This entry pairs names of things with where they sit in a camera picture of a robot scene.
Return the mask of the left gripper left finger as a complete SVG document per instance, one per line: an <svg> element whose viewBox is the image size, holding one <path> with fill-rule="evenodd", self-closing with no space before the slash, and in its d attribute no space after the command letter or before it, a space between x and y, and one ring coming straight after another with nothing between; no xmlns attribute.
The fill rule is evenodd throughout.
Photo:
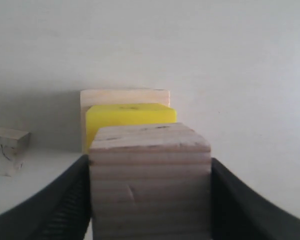
<svg viewBox="0 0 300 240"><path fill-rule="evenodd" d="M44 189L0 214L0 240L83 240L91 211L89 160L82 155Z"/></svg>

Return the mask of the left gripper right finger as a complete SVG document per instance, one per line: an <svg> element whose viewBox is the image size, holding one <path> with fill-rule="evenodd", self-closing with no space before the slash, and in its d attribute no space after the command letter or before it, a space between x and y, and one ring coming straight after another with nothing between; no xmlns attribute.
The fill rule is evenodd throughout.
<svg viewBox="0 0 300 240"><path fill-rule="evenodd" d="M211 162L214 240L300 240L300 219L248 187L216 158Z"/></svg>

